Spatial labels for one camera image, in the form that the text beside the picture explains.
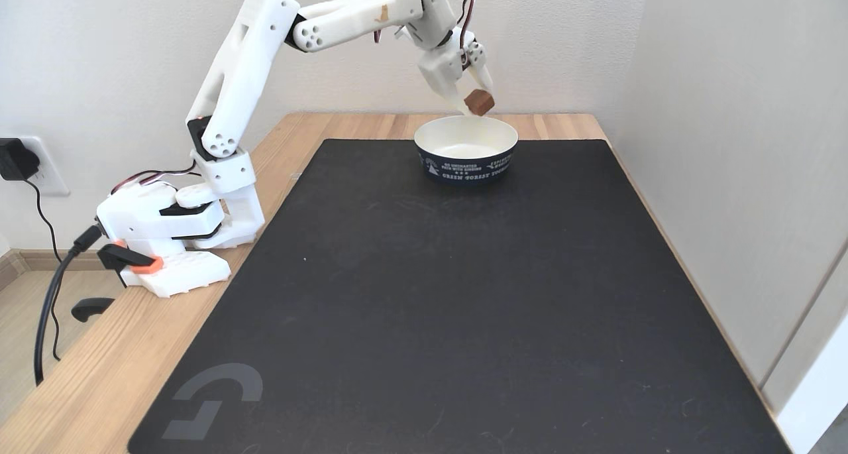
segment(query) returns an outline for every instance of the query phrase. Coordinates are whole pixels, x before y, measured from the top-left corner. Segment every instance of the navy blue bowl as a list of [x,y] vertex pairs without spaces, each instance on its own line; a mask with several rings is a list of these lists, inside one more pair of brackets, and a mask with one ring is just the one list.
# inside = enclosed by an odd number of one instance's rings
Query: navy blue bowl
[[449,116],[422,125],[415,145],[424,173],[439,182],[476,186],[509,168],[518,132],[499,119]]

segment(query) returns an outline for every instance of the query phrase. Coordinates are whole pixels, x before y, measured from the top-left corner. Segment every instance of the baseboard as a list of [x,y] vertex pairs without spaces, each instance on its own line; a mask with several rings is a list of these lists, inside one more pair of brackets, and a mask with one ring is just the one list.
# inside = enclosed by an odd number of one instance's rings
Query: baseboard
[[[27,270],[55,270],[58,262],[56,255],[50,249],[18,249],[19,257],[23,260]],[[60,257],[64,258],[67,251],[58,251]],[[105,270],[96,252],[84,252],[70,262],[68,270]]]
[[0,290],[8,287],[9,283],[15,281],[18,276],[28,272],[29,267],[18,251],[6,252],[0,257]]
[[[58,254],[64,258],[68,254],[67,251],[58,251]],[[36,272],[36,270],[49,270],[52,272],[56,269],[58,262],[56,255],[52,251],[40,251],[40,249],[11,249],[3,256],[0,256],[0,290],[8,287],[9,283],[15,281],[16,278],[27,272]],[[97,258],[97,253],[86,252],[79,254],[70,262],[68,270],[105,270],[103,264],[100,263],[100,258]]]

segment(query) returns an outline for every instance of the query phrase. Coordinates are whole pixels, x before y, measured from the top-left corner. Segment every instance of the black clamp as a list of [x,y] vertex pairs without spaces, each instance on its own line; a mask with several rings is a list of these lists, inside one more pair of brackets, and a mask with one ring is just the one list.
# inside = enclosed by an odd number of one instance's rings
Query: black clamp
[[[124,267],[152,266],[152,264],[156,263],[156,258],[139,254],[136,251],[130,251],[127,247],[122,247],[115,243],[103,245],[103,248],[97,251],[97,258],[100,258],[100,262],[104,267],[118,273],[118,278],[121,279],[124,287],[127,287],[127,283],[124,283],[124,279],[121,278],[121,270],[124,270]],[[74,308],[70,309],[70,314],[77,321],[85,323],[88,321],[89,316],[101,315],[103,312],[106,312],[106,309],[112,305],[113,301],[115,300],[105,298],[82,299],[74,305]]]
[[97,258],[100,258],[100,263],[104,267],[118,272],[118,276],[121,276],[121,270],[124,270],[126,266],[152,266],[156,261],[155,258],[130,251],[127,247],[115,243],[103,245],[103,248],[97,251]]

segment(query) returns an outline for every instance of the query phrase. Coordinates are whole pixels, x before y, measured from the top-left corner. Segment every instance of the logo on mat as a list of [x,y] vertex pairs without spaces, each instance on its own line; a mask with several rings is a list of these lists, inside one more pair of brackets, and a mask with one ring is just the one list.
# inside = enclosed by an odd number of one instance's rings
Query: logo on mat
[[[258,402],[262,397],[262,376],[254,367],[242,363],[227,363],[210,367],[194,375],[193,378],[180,386],[174,394],[173,400],[191,400],[200,388],[219,379],[231,379],[242,385],[242,401]],[[220,400],[204,400],[200,410],[191,421],[174,419],[168,424],[162,439],[175,439],[175,441],[203,441],[212,421],[221,408]]]

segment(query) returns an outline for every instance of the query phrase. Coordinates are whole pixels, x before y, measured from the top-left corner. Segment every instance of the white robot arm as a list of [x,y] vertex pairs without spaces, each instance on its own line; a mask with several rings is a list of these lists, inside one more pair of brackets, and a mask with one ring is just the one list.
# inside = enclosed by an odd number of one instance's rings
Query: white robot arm
[[491,92],[492,81],[484,47],[467,23],[466,18],[457,26],[448,0],[333,0],[308,7],[295,0],[244,0],[185,118],[194,143],[191,158],[203,182],[180,190],[155,178],[130,182],[97,208],[110,239],[164,261],[155,273],[119,270],[124,283],[170,297],[226,279],[227,262],[185,252],[186,246],[228,248],[255,239],[264,216],[250,156],[239,142],[282,43],[320,52],[365,34],[375,33],[379,40],[382,29],[400,26],[424,50],[418,66],[430,88],[468,115],[456,88],[463,71],[486,91]]

